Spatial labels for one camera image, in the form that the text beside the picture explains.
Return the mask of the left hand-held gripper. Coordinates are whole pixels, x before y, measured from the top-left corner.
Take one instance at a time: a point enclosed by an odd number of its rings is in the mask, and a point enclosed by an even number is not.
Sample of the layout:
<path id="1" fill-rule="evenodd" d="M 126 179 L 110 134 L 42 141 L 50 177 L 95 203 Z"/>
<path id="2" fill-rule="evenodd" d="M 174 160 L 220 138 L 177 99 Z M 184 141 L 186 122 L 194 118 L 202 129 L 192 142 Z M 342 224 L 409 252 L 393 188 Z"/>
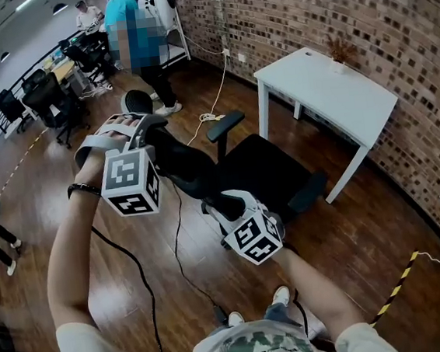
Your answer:
<path id="1" fill-rule="evenodd" d="M 103 126 L 103 132 L 116 131 L 130 137 L 118 141 L 99 135 L 99 130 L 86 136 L 75 153 L 75 163 L 83 167 L 92 150 L 104 152 L 101 197 L 121 216 L 159 213 L 162 183 L 156 172 L 155 147 L 147 144 L 146 134 L 152 128 L 165 127 L 167 120 L 153 113 L 128 113 L 124 117 L 139 119 L 135 127 L 122 124 Z"/>

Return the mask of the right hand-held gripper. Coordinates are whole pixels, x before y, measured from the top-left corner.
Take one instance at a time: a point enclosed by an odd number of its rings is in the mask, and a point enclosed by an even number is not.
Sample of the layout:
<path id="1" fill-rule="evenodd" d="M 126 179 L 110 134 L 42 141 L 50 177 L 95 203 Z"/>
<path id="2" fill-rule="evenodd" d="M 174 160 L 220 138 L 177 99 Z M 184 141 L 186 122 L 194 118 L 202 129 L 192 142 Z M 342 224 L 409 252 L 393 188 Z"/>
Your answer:
<path id="1" fill-rule="evenodd" d="M 283 247 L 285 227 L 280 216 L 245 190 L 226 190 L 222 197 L 243 203 L 243 213 L 234 221 L 203 201 L 203 211 L 221 226 L 221 246 L 253 264 L 261 265 Z"/>

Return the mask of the person's left hand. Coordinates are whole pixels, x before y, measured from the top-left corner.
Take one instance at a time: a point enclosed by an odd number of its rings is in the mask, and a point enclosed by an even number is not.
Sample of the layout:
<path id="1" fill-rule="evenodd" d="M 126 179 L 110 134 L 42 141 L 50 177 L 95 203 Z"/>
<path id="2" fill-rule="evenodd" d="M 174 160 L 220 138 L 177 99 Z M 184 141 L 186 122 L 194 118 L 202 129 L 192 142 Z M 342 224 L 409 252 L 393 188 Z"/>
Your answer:
<path id="1" fill-rule="evenodd" d="M 114 124 L 122 124 L 123 126 L 129 128 L 129 127 L 136 127 L 138 125 L 139 119 L 127 116 L 112 116 L 110 117 L 108 120 L 105 121 L 105 123 L 102 125 L 102 127 L 99 130 L 98 135 L 103 135 L 103 136 L 108 136 L 110 138 L 113 138 L 115 140 L 118 141 L 129 141 L 130 137 L 127 136 L 126 134 L 122 134 L 120 132 L 116 132 L 116 131 L 106 131 L 103 132 L 103 126 L 106 125 L 114 125 Z"/>

